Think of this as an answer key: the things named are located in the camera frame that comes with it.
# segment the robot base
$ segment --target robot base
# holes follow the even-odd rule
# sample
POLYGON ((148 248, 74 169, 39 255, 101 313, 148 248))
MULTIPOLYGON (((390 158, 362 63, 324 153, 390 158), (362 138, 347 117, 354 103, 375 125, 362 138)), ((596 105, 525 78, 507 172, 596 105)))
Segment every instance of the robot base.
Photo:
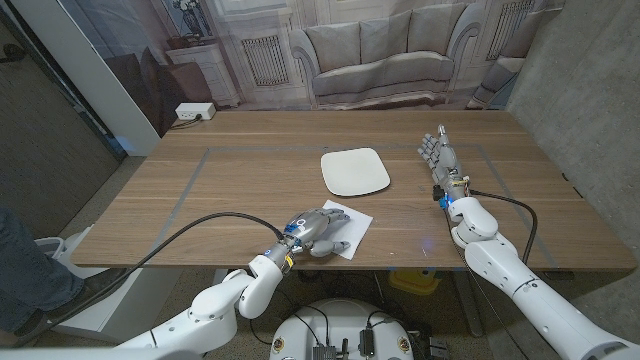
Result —
MULTIPOLYGON (((360 355, 360 332, 365 329, 369 314, 380 309, 353 299, 325 299, 317 301, 311 306, 327 314, 330 346, 335 346, 336 351, 340 352, 342 351, 343 339, 346 338, 348 339, 348 358, 367 359, 367 357, 360 355)), ((318 340, 326 345, 327 328, 324 316, 308 307, 303 307, 296 314, 309 324, 318 340)), ((388 319, 389 322, 380 323, 372 329, 375 355, 368 357, 368 359, 413 359, 409 337, 397 321, 391 320, 389 315, 380 312, 371 316, 371 324, 376 324, 384 319, 388 319)), ((313 348, 316 346, 316 340, 309 328, 292 315, 276 331, 269 359, 313 360, 313 348)))

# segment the person's leg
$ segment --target person's leg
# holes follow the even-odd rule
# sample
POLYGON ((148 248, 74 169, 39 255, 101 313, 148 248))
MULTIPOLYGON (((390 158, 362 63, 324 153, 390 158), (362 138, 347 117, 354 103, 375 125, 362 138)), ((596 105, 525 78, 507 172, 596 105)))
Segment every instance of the person's leg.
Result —
POLYGON ((14 331, 36 309, 56 309, 82 287, 82 279, 38 249, 20 219, 0 208, 0 328, 14 331))
POLYGON ((31 319, 38 309, 0 290, 0 330, 14 333, 31 319))

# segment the square plate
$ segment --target square plate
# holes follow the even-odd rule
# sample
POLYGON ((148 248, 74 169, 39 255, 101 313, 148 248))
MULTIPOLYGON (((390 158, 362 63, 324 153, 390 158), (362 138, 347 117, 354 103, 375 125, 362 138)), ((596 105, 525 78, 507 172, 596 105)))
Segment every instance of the square plate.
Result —
POLYGON ((380 156, 371 148, 324 154, 320 166, 327 188, 339 196, 369 194, 391 183, 380 156))

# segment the sheet of paper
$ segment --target sheet of paper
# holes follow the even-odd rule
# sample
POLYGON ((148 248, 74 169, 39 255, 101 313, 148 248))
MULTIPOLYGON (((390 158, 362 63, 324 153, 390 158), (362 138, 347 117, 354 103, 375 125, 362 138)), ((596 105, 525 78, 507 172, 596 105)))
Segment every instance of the sheet of paper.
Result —
POLYGON ((349 221, 336 221, 329 225, 322 234, 322 238, 331 241, 348 241, 351 244, 349 248, 334 252, 343 258, 353 259, 353 255, 356 253, 358 245, 360 245, 360 241, 362 241, 373 218, 331 200, 327 200, 323 208, 341 209, 344 210, 345 214, 349 215, 349 221))

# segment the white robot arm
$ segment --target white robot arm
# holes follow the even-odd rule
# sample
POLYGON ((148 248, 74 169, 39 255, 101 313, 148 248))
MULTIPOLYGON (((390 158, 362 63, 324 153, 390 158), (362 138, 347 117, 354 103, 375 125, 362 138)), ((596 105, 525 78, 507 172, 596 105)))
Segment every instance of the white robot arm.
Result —
POLYGON ((563 359, 639 359, 640 346, 596 326, 522 263, 496 219, 469 196, 469 179, 462 177, 442 125, 438 132, 439 139, 425 135, 418 152, 444 190, 449 217, 458 223, 451 235, 469 267, 509 296, 563 359))
POLYGON ((240 315, 254 319, 262 314, 284 274, 291 270, 296 253, 309 249, 313 256, 325 256, 347 242, 318 240, 327 226, 349 216, 339 209, 310 209, 294 216, 277 241, 264 255, 256 256, 249 268, 228 274, 193 300, 191 307, 171 320, 121 344, 118 348, 170 348, 198 354, 229 342, 238 330, 235 306, 240 315))

